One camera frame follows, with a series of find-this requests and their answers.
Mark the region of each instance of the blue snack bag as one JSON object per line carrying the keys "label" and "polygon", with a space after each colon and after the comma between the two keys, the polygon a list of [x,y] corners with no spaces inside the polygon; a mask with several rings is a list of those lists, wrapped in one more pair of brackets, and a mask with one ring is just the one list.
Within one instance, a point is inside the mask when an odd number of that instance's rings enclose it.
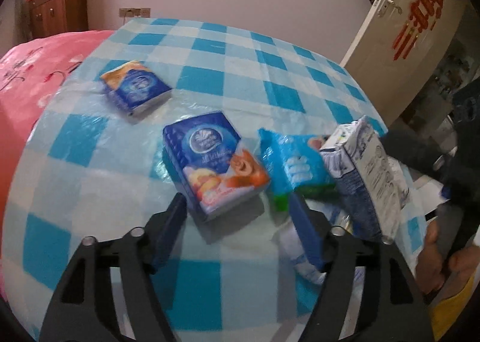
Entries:
{"label": "blue snack bag", "polygon": [[270,178],[275,206],[288,210],[288,194],[298,190],[317,199],[331,193],[335,183],[326,171],[320,149],[327,140],[318,135],[282,135],[258,130],[260,154]]}

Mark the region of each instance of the door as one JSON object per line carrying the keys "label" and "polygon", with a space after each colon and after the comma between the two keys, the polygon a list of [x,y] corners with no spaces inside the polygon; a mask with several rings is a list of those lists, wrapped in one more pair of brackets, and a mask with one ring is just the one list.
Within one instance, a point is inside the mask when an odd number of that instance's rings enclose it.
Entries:
{"label": "door", "polygon": [[30,24],[32,27],[33,38],[45,37],[44,10],[42,9],[42,6],[30,10]]}
{"label": "door", "polygon": [[467,0],[375,0],[341,65],[387,125],[435,70]]}
{"label": "door", "polygon": [[67,31],[65,23],[65,0],[49,0],[41,7],[44,7],[45,26],[47,36],[53,36]]}

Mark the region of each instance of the white door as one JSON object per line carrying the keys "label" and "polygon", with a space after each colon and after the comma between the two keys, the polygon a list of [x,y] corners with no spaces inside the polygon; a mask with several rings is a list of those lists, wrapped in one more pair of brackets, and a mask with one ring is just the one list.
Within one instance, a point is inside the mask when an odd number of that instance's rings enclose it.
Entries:
{"label": "white door", "polygon": [[435,70],[467,2],[375,0],[341,65],[387,125],[402,113]]}

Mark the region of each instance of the hanging ornament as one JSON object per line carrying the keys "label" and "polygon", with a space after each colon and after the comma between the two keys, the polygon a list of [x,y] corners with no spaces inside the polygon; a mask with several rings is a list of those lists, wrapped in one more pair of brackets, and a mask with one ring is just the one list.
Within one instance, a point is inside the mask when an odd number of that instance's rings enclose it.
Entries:
{"label": "hanging ornament", "polygon": [[415,28],[411,28],[409,30],[409,34],[407,34],[406,37],[403,39],[402,45],[400,45],[400,48],[398,49],[397,53],[395,53],[393,60],[398,60],[403,50],[405,49],[406,45],[409,43],[410,39],[412,38],[414,31],[415,31]]}
{"label": "hanging ornament", "polygon": [[407,58],[407,56],[409,55],[409,53],[410,53],[410,51],[412,50],[413,46],[415,45],[418,36],[419,36],[418,34],[415,35],[415,38],[413,39],[413,41],[410,43],[409,47],[406,49],[405,53],[403,54],[403,59],[404,59],[404,60]]}
{"label": "hanging ornament", "polygon": [[437,23],[437,20],[440,19],[441,16],[442,16],[442,8],[437,7],[437,11],[435,12],[435,21],[433,22],[433,24],[430,27],[431,31],[434,29],[435,24]]}
{"label": "hanging ornament", "polygon": [[400,44],[400,41],[402,40],[403,35],[407,31],[407,28],[409,27],[409,23],[405,22],[405,25],[403,25],[402,30],[398,34],[397,38],[395,38],[395,41],[393,41],[392,48],[397,49],[398,44]]}
{"label": "hanging ornament", "polygon": [[433,6],[434,4],[431,0],[420,0],[420,2],[425,10],[427,10],[429,16],[433,16],[435,14],[435,7]]}
{"label": "hanging ornament", "polygon": [[418,32],[422,33],[424,30],[428,29],[428,15],[423,14],[419,5],[420,0],[411,3],[409,19],[413,21],[413,26],[419,27]]}

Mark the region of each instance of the wooden cabinet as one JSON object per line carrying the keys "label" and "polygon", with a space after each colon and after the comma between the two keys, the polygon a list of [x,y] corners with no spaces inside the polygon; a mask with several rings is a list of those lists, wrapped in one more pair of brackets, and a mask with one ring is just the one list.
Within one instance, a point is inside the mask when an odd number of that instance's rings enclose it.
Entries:
{"label": "wooden cabinet", "polygon": [[33,38],[88,30],[87,0],[31,0]]}

